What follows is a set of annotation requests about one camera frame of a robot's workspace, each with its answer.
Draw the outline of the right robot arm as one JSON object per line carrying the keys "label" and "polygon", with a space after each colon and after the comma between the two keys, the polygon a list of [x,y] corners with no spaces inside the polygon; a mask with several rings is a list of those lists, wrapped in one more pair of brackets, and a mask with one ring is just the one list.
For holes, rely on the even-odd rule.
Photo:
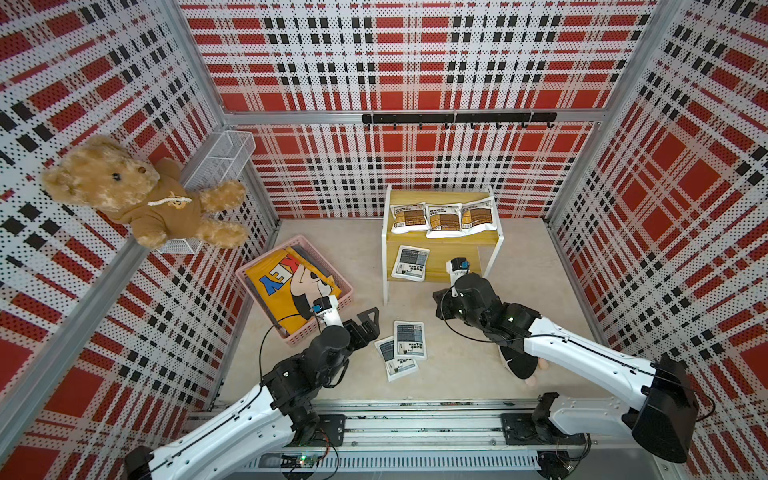
{"label": "right robot arm", "polygon": [[583,406],[562,396],[544,399],[548,433],[631,436],[650,454],[684,464],[689,458],[699,402],[685,366],[667,356],[633,357],[590,341],[538,311],[500,299],[485,278],[466,273],[432,295],[436,316],[458,319],[508,350],[527,379],[540,362],[559,365],[610,393]]}

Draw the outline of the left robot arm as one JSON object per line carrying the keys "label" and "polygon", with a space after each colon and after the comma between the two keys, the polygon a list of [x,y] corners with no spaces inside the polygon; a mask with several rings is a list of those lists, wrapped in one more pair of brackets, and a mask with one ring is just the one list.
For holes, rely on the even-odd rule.
{"label": "left robot arm", "polygon": [[319,425],[312,401],[344,378],[350,357],[380,335],[379,310],[342,321],[320,315],[322,331],[302,352],[278,362],[259,384],[185,436],[156,449],[140,446],[124,459],[124,479],[224,479],[246,461],[294,441]]}

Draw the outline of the blue coffee bag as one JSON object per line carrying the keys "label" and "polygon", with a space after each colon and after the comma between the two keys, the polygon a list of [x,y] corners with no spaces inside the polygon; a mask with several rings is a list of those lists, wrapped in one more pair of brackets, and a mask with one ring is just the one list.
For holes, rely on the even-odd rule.
{"label": "blue coffee bag", "polygon": [[398,359],[395,357],[394,337],[390,336],[375,343],[376,351],[384,361],[386,377],[389,382],[416,373],[419,370],[413,359]]}
{"label": "blue coffee bag", "polygon": [[405,360],[427,359],[423,322],[394,322],[394,355],[397,359]]}
{"label": "blue coffee bag", "polygon": [[426,279],[429,255],[429,249],[401,245],[391,270],[391,276],[394,279],[423,282]]}

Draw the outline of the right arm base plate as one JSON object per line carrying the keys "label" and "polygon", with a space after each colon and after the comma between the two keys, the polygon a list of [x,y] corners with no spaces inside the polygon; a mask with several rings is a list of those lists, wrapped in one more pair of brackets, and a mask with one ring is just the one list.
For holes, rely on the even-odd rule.
{"label": "right arm base plate", "polygon": [[585,435],[567,435],[548,419],[534,420],[532,413],[505,413],[500,419],[502,433],[508,446],[584,446],[586,443]]}

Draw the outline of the brown coffee bag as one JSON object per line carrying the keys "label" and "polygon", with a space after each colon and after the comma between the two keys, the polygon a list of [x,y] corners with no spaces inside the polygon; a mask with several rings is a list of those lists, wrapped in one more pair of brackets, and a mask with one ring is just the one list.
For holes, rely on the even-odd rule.
{"label": "brown coffee bag", "polygon": [[393,205],[390,211],[393,219],[390,231],[393,234],[427,232],[430,229],[425,202]]}
{"label": "brown coffee bag", "polygon": [[460,208],[460,230],[463,235],[474,235],[484,231],[496,231],[494,200],[491,196],[463,204]]}
{"label": "brown coffee bag", "polygon": [[458,238],[463,235],[461,230],[461,205],[426,205],[429,229],[428,239]]}

